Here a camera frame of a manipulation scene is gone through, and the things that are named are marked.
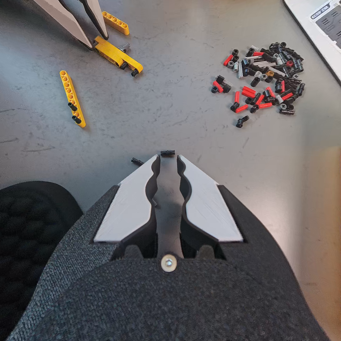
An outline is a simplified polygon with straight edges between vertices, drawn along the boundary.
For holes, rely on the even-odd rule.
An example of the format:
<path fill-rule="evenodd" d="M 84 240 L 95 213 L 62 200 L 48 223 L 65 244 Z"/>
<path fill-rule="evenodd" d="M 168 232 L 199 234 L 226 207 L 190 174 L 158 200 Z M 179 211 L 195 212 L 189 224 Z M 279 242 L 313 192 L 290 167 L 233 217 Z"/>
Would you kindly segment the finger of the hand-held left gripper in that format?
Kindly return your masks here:
<path fill-rule="evenodd" d="M 99 1 L 98 0 L 80 0 L 80 2 L 83 4 L 83 7 L 88 17 L 91 19 L 92 23 L 95 25 L 98 32 L 100 32 L 101 36 L 105 40 L 108 40 L 109 36 L 107 33 L 107 29 L 105 26 L 105 22 L 104 22 L 104 18 L 102 15 Z"/>
<path fill-rule="evenodd" d="M 93 49 L 92 43 L 87 38 L 76 18 L 59 0 L 35 0 L 34 2 L 79 42 L 85 45 L 88 49 Z"/>

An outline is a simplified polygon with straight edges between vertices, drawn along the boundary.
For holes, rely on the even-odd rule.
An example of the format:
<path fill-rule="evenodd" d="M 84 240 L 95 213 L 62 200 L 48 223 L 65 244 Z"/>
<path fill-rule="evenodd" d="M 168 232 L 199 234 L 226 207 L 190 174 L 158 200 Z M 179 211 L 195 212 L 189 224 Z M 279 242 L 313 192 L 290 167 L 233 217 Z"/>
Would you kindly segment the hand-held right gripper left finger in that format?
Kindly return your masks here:
<path fill-rule="evenodd" d="M 117 244 L 114 258 L 122 258 L 129 245 L 136 245 L 144 258 L 157 257 L 153 199 L 159 173 L 160 155 L 156 154 L 118 184 L 93 237 L 94 243 Z"/>

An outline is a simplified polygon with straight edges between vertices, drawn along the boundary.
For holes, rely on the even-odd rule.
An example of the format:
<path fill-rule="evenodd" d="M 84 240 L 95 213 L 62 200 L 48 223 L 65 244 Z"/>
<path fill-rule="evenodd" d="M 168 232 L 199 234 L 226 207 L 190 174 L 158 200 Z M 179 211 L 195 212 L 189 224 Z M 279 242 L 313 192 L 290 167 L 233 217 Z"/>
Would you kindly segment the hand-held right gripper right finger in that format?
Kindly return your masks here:
<path fill-rule="evenodd" d="M 184 258 L 195 258 L 211 247 L 214 258 L 225 258 L 221 244 L 243 243 L 244 238 L 220 191 L 220 185 L 183 155 L 177 155 L 180 192 L 184 198 L 180 243 Z"/>

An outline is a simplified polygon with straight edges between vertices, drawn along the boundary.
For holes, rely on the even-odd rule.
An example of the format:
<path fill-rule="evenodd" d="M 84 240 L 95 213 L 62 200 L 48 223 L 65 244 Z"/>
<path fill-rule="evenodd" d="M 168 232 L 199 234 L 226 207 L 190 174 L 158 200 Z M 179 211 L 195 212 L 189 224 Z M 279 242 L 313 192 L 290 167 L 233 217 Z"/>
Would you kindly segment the short yellow lego beam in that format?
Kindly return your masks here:
<path fill-rule="evenodd" d="M 112 64 L 116 65 L 118 68 L 121 68 L 124 60 L 118 56 L 115 52 L 111 50 L 104 49 L 101 45 L 96 45 L 95 50 L 98 52 L 99 55 L 104 57 L 106 60 L 111 62 Z"/>
<path fill-rule="evenodd" d="M 118 32 L 128 36 L 130 34 L 128 24 L 118 19 L 117 17 L 111 15 L 107 11 L 102 12 L 102 16 L 106 25 L 114 28 Z"/>

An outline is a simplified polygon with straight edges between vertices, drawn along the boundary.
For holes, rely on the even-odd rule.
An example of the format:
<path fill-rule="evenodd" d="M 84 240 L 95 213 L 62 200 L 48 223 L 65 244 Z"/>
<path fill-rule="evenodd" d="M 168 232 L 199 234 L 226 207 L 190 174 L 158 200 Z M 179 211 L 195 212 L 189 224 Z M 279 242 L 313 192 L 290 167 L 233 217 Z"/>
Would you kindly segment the long yellow lego beam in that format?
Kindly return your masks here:
<path fill-rule="evenodd" d="M 73 103 L 78 110 L 76 112 L 73 112 L 71 110 L 72 116 L 75 115 L 77 117 L 79 117 L 82 120 L 82 123 L 80 125 L 78 125 L 80 128 L 85 128 L 86 127 L 86 122 L 82 113 L 82 109 L 80 107 L 80 102 L 78 100 L 76 91 L 75 91 L 75 87 L 73 85 L 72 79 L 69 76 L 69 74 L 65 71 L 65 70 L 61 70 L 60 71 L 60 77 L 62 80 L 62 84 L 66 93 L 66 97 L 68 100 L 68 103 L 71 102 Z"/>
<path fill-rule="evenodd" d="M 139 62 L 137 62 L 136 60 L 131 58 L 128 54 L 126 54 L 126 53 L 122 52 L 121 50 L 119 50 L 116 46 L 112 45 L 107 40 L 103 39 L 100 36 L 97 36 L 95 38 L 95 40 L 98 42 L 98 45 L 103 46 L 104 49 L 111 50 L 111 51 L 115 52 L 125 62 L 127 62 L 129 64 L 129 66 L 126 69 L 130 69 L 131 72 L 133 70 L 135 70 L 135 69 L 138 69 L 139 74 L 143 71 L 143 66 Z"/>

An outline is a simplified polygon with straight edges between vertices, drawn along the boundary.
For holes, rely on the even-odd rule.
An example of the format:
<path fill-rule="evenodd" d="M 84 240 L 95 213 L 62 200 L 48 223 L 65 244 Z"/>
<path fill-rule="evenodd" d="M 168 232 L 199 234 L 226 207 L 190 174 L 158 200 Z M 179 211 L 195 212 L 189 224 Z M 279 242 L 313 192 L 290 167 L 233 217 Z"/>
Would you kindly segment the pile of small lego pieces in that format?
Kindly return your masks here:
<path fill-rule="evenodd" d="M 305 83 L 300 79 L 303 60 L 286 42 L 261 49 L 251 45 L 244 54 L 232 49 L 223 66 L 232 70 L 238 80 L 251 77 L 250 84 L 235 88 L 226 77 L 217 75 L 211 93 L 233 94 L 229 109 L 238 115 L 235 126 L 239 129 L 249 121 L 247 113 L 274 108 L 281 115 L 294 116 L 294 103 L 305 91 Z"/>

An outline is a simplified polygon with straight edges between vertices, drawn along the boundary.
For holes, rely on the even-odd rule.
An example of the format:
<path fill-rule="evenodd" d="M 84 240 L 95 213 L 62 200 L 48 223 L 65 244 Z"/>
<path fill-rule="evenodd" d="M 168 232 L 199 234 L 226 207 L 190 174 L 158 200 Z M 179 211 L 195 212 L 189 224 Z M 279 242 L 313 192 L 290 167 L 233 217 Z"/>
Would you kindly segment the lego instruction booklet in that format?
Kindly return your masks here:
<path fill-rule="evenodd" d="M 307 39 L 341 83 L 341 1 L 284 0 Z"/>

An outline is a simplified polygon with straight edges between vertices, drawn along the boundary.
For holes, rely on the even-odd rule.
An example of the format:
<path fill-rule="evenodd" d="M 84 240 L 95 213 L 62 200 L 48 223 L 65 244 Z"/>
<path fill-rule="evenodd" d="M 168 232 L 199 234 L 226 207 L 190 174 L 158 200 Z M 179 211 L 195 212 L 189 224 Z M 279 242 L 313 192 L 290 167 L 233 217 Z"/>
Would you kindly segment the black quilted cushion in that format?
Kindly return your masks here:
<path fill-rule="evenodd" d="M 64 187 L 29 181 L 0 191 L 0 339 L 31 301 L 50 256 L 83 215 Z"/>

